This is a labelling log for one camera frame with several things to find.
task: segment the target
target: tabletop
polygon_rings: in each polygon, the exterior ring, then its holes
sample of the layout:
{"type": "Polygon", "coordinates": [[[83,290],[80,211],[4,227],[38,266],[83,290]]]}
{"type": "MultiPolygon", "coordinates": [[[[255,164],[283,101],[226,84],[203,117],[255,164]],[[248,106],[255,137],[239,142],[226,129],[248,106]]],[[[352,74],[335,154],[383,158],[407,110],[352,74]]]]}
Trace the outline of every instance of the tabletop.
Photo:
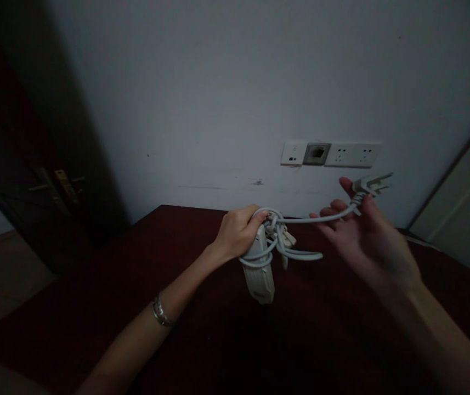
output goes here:
{"type": "MultiPolygon", "coordinates": [[[[160,206],[0,321],[0,363],[71,393],[114,337],[211,243],[224,211],[160,206]]],[[[288,226],[320,261],[272,262],[261,306],[238,261],[200,286],[131,393],[416,393],[435,383],[373,292],[310,225],[288,226]]],[[[470,338],[470,270],[412,245],[423,281],[470,338]]]]}

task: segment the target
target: bracelet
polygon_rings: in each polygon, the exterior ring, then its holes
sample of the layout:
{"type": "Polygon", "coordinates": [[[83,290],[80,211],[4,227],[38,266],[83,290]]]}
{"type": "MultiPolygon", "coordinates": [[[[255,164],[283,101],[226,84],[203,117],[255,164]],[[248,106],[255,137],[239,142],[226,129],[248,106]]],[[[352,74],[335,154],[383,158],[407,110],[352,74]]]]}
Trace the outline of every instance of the bracelet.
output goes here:
{"type": "Polygon", "coordinates": [[[162,302],[160,301],[161,297],[162,297],[162,292],[160,291],[158,296],[156,296],[154,300],[152,301],[152,314],[154,315],[154,318],[156,319],[156,321],[158,321],[160,325],[170,328],[171,326],[174,325],[174,323],[171,322],[167,318],[167,316],[164,314],[163,308],[162,308],[162,302]]]}

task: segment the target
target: power strip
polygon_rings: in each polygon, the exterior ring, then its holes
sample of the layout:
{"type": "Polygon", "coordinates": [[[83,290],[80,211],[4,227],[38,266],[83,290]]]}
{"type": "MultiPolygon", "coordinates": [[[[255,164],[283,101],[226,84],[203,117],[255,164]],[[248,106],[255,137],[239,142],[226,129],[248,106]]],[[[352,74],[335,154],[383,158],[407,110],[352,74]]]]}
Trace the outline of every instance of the power strip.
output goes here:
{"type": "Polygon", "coordinates": [[[298,261],[316,261],[322,259],[321,252],[309,252],[293,250],[290,247],[295,244],[295,238],[287,232],[286,223],[317,223],[328,222],[340,219],[355,211],[367,194],[374,197],[381,194],[381,190],[388,188],[389,183],[385,180],[392,176],[392,173],[383,176],[363,177],[353,183],[355,196],[346,210],[339,214],[319,217],[319,218],[296,218],[286,219],[282,213],[271,207],[262,207],[255,211],[267,210],[268,217],[259,227],[257,236],[250,249],[241,257],[239,261],[244,267],[247,287],[250,295],[260,304],[269,304],[273,302],[275,295],[275,284],[273,282],[273,273],[271,271],[271,254],[274,248],[282,255],[282,265],[287,269],[288,258],[298,261]]]}

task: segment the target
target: floor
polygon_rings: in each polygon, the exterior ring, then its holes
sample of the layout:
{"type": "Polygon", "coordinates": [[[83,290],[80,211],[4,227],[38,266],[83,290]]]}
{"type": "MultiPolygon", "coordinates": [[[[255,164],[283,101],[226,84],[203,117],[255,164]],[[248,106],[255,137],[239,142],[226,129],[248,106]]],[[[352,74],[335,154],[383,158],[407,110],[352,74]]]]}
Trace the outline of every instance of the floor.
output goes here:
{"type": "MultiPolygon", "coordinates": [[[[55,279],[17,232],[0,236],[0,319],[55,279]]],[[[47,391],[0,365],[1,393],[46,394],[47,391]]]]}

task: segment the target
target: forearm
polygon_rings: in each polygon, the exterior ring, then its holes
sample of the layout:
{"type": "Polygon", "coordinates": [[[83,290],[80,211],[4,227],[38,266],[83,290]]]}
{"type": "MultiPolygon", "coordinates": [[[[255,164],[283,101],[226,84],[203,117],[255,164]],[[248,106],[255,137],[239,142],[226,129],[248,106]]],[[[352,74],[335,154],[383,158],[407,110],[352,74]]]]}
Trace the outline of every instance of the forearm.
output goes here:
{"type": "MultiPolygon", "coordinates": [[[[223,263],[211,247],[162,292],[167,318],[176,322],[203,280],[223,263]]],[[[170,332],[152,313],[152,303],[134,318],[105,352],[78,394],[125,393],[140,369],[158,350],[170,332]]]]}
{"type": "Polygon", "coordinates": [[[470,394],[470,340],[424,284],[408,294],[392,284],[377,290],[446,393],[470,394]]]}

